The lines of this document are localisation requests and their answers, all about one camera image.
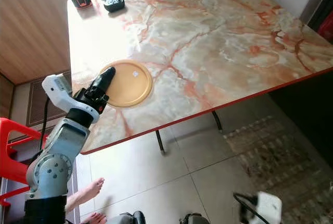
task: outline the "black cable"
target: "black cable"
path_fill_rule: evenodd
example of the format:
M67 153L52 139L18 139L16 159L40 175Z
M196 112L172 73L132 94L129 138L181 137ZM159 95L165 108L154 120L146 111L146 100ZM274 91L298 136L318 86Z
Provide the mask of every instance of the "black cable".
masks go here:
M41 135L41 140L40 140L40 150L42 150L42 146L43 146L43 138L44 138L46 122L47 122L47 109L48 109L49 101L50 101L50 98L47 97L45 106L44 106L44 119L43 119L42 135Z
M238 194L238 193L234 193L234 198L236 201L238 201L241 205L243 205L248 211L250 211L251 213L253 213L254 215L256 215L259 219L261 219L265 224L270 224L267 220L265 220L264 217L262 217L261 215L259 215L256 211L254 211L252 208L249 207L249 205L247 205L245 202L243 202L242 200L240 200L239 198L244 198L246 200L248 200L249 202L253 202L253 199L248 198L245 195L242 194Z

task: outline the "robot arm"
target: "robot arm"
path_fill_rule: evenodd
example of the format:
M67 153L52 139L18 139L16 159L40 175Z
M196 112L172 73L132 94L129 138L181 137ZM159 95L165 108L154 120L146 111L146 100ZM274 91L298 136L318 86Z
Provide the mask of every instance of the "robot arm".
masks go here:
M109 97L105 94L115 74L114 67L100 74L87 89L71 97L63 75L45 78L42 86L53 104L67 112L47 138L44 150L28 167L30 191L25 195L24 223L65 221L67 182L76 156L81 151L91 123L96 123Z

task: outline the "rug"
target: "rug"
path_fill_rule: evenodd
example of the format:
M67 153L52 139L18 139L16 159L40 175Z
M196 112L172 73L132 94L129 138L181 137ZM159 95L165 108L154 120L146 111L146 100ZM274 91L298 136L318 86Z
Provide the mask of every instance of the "rug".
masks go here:
M63 75L71 85L71 72L66 71L63 73ZM43 80L44 78L41 78L30 83L30 94L27 114L28 127L40 124L43 122L44 119L44 105L47 97L42 87ZM49 102L47 121L62 117L64 115L66 115L64 111L54 106L52 102Z
M255 189L282 200L284 224L333 223L333 178L278 120L268 116L224 138Z

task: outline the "red table edge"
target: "red table edge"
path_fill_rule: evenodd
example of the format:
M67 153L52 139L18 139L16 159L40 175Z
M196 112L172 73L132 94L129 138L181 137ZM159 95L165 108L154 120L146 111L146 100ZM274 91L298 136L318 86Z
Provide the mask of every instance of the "red table edge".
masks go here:
M331 68L328 68L328 69L324 69L322 71L319 71L319 72L316 72L316 73L313 73L313 74L310 74L308 76L305 76L305 77L302 77L302 78L298 78L298 79L295 79L295 80L292 80L290 82L286 82L286 83L283 83L283 84L280 84L278 86L275 86L275 87L272 87L270 89L267 89L267 90L263 90L261 92L258 92L258 93L255 93L255 94L252 94L252 95L248 95L246 97L243 97L243 98L240 98L240 99L237 99L237 100L234 100L232 102L229 102L229 103L226 103L226 104L223 104L223 105L220 105L218 107L215 107L215 108L211 108L211 109L207 109L205 111L202 111L202 112L199 112L199 113L196 113L194 115L191 115L191 116L187 116L185 118L182 118L182 119L179 119L179 120L176 120L176 121L172 121L172 122L169 122L167 124L164 124L164 125L161 125L159 127L156 127L156 128L153 128L153 129L150 129L150 130L147 130L147 131L144 131L144 132L141 132L139 134L135 134L135 135L132 135L130 137L127 137L127 138L124 138L124 139L121 139L119 141L116 141L116 142L112 142L110 144L107 144L105 146L102 146L102 147L98 147L98 148L95 148L93 150L90 150L88 152L82 152L81 154L82 155L88 155L88 154L91 154L91 153L94 153L96 151L99 151L99 150L103 150L104 148L107 148L107 147L111 147L111 146L114 146L114 145L117 145L119 143L122 143L122 142L125 142L125 141L128 141L130 139L133 139L133 138L136 138L136 137L139 137L141 135L144 135L144 134L148 134L148 133L151 133L151 132L154 132L156 130L159 130L159 129L163 129L165 127L168 127L168 126L171 126L171 125L174 125L176 123L179 123L179 122L182 122L182 121L186 121L188 119L191 119L191 118L195 118L195 117L198 117L198 116L201 116L201 115L204 115L206 113L209 113L209 112L212 112L212 111L215 111L217 109L220 109L220 108L223 108L223 107L226 107L226 106L229 106L229 105L232 105L234 103L238 103L238 102L241 102L241 101L244 101L246 99L249 99L249 98L253 98L255 96L258 96L258 95L263 95L263 94L266 94L270 91L273 91L273 90L276 90L276 89L280 89L280 88L283 88L283 87L286 87L288 85L292 85L292 84L295 84L297 82L301 82L301 81L304 81L308 78L312 78L312 77L315 77L315 76L319 76L320 74L324 74L324 73L328 73L330 71L333 71L333 67Z

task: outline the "table leg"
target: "table leg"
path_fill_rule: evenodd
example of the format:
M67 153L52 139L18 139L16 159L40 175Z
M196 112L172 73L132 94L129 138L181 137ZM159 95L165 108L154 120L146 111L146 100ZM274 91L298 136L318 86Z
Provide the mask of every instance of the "table leg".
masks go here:
M165 151L164 151L163 143L161 140L160 131L156 130L155 132L156 132L156 136L157 136L158 145L160 146L161 154L164 155Z
M222 129L222 125L221 125L221 122L220 122L220 119L219 119L219 116L217 115L217 113L214 111L212 111L212 114L214 116L214 119L216 121L216 124L217 124L217 128L219 129L219 132L222 133L223 129Z

